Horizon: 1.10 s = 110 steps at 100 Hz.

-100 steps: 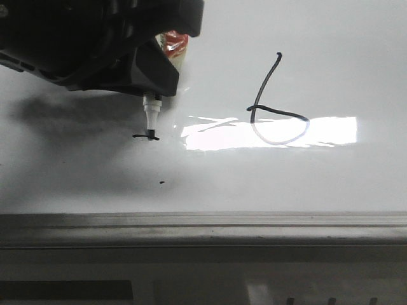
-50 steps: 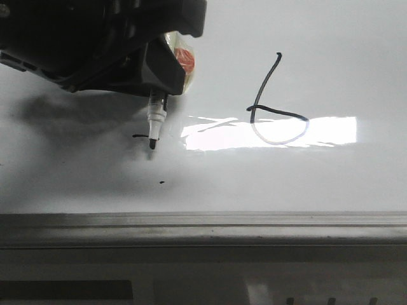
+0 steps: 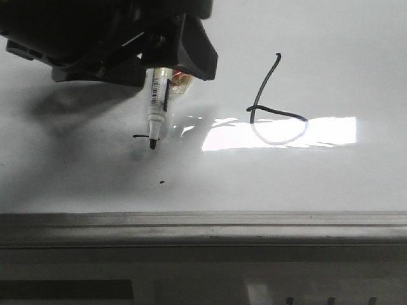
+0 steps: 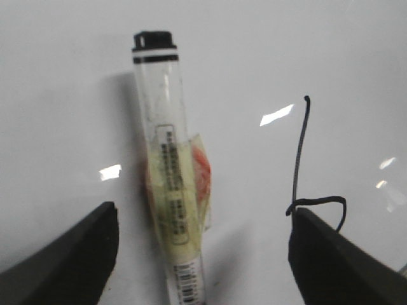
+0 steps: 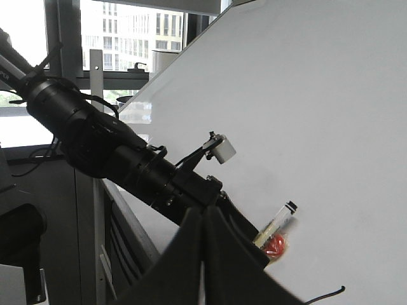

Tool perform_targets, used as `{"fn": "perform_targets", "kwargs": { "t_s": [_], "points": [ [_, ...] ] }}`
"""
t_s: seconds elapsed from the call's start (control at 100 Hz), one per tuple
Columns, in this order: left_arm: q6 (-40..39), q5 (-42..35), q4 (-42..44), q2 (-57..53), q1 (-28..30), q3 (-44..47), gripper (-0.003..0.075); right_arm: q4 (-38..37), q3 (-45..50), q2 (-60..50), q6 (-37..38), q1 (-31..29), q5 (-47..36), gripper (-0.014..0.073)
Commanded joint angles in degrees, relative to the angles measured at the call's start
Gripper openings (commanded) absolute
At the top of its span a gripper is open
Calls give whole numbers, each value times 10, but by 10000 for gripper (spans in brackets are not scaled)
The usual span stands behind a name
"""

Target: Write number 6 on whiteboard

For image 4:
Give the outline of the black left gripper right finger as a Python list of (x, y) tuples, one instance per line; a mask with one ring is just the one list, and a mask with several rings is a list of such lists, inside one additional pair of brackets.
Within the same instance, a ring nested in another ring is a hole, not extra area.
[(311, 210), (294, 213), (288, 260), (305, 304), (406, 304), (406, 278)]

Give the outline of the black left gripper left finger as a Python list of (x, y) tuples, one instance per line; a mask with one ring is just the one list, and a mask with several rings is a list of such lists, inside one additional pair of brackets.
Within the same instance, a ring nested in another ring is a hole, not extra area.
[(56, 240), (1, 272), (1, 304), (98, 304), (118, 245), (118, 211), (106, 201)]

